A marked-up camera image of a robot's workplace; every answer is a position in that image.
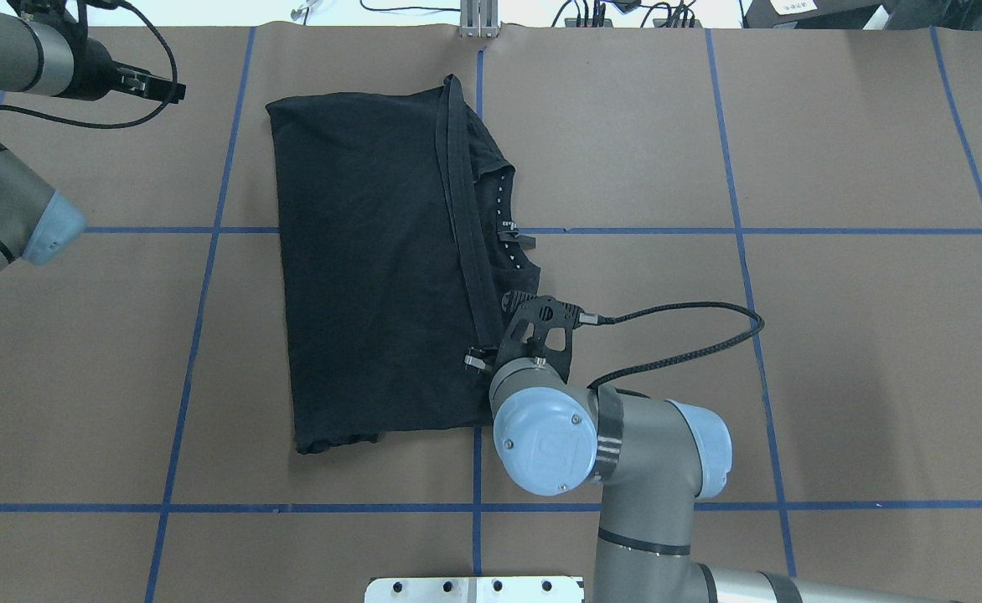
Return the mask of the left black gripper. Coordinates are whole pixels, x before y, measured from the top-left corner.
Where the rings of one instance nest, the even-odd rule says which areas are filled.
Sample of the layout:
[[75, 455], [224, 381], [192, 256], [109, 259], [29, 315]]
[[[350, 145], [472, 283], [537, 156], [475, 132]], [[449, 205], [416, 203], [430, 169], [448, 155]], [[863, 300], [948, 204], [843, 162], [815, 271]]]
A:
[[36, 51], [30, 84], [32, 95], [78, 101], [97, 101], [118, 91], [150, 101], [178, 104], [186, 87], [137, 66], [116, 66], [111, 53], [90, 38], [88, 8], [116, 10], [116, 1], [77, 1], [75, 10], [66, 1], [15, 1], [13, 11], [23, 22]]

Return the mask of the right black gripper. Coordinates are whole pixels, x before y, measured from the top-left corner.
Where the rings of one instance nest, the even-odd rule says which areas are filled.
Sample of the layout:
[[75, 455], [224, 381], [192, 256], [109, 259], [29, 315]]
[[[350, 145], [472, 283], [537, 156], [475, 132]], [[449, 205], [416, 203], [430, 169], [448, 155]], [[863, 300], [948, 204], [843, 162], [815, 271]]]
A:
[[522, 358], [541, 358], [569, 380], [574, 332], [581, 326], [583, 310], [553, 296], [527, 291], [507, 291], [501, 309], [508, 318], [496, 352], [467, 352], [463, 363], [481, 374], [493, 374], [506, 363]]

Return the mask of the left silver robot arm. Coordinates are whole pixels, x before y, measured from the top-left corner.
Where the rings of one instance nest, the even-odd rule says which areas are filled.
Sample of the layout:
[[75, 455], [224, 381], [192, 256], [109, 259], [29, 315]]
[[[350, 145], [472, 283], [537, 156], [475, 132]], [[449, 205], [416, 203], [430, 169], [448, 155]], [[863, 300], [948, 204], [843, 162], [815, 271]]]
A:
[[[162, 47], [168, 73], [116, 60], [90, 32], [89, 12], [134, 15]], [[186, 85], [164, 34], [130, 1], [11, 1], [0, 12], [0, 95], [35, 95], [93, 102], [111, 93], [151, 101], [153, 109], [131, 120], [98, 122], [61, 117], [0, 100], [0, 114], [51, 125], [120, 131], [145, 125], [185, 99]], [[0, 274], [16, 263], [43, 265], [66, 251], [86, 230], [86, 217], [61, 191], [25, 163], [0, 138]]]

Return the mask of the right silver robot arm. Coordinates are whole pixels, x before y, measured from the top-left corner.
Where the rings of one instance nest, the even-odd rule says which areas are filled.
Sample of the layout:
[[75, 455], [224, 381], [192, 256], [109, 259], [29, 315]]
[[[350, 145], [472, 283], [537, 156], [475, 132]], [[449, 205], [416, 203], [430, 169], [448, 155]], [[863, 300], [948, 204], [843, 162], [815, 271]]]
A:
[[497, 348], [468, 352], [490, 374], [488, 405], [496, 454], [514, 484], [542, 497], [580, 485], [602, 488], [593, 590], [598, 602], [906, 602], [902, 593], [702, 564], [691, 553], [695, 503], [720, 495], [733, 463], [730, 431], [716, 413], [618, 389], [626, 375], [680, 365], [755, 338], [764, 320], [720, 343], [568, 383], [572, 335], [649, 314], [697, 308], [679, 302], [607, 317], [552, 296], [508, 291], [509, 323]]

